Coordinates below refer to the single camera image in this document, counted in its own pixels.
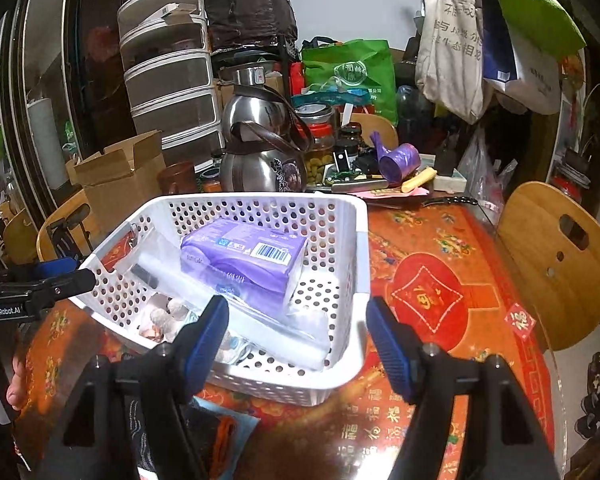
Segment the person's left hand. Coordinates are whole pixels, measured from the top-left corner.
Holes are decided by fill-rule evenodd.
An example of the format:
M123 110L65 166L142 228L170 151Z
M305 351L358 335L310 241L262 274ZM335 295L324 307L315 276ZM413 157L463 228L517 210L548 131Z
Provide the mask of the person's left hand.
M18 344L12 357L12 379L6 391L6 401L14 411L21 411L27 403L27 350Z

